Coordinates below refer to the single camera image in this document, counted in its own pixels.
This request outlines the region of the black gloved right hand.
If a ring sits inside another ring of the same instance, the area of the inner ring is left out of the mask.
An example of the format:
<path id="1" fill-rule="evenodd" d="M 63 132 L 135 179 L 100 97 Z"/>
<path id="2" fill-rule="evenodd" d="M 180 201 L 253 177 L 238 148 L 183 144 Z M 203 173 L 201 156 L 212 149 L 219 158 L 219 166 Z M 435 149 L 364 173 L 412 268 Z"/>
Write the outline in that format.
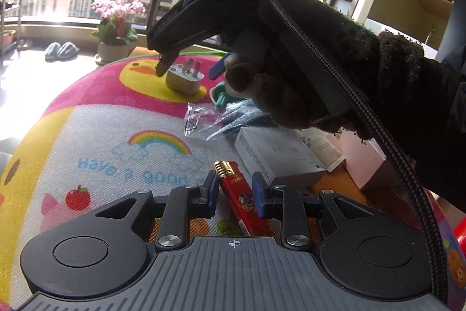
<path id="1" fill-rule="evenodd" d="M 420 45 L 373 33 L 318 0 L 261 0 L 227 60 L 231 89 L 287 128 L 346 128 L 405 144 L 423 123 Z"/>

